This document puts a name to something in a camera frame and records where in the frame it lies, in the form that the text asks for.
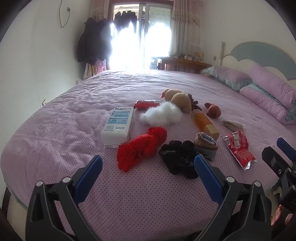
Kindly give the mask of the right hand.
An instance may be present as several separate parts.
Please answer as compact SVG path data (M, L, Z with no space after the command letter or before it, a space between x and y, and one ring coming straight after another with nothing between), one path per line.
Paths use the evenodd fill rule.
M279 205L274 216L271 219L272 227L280 223L281 222L280 219L283 217L285 218L285 225L288 225L288 223L290 222L291 218L293 217L293 213L289 213L287 216L284 216L283 210L284 210L284 207L282 205Z

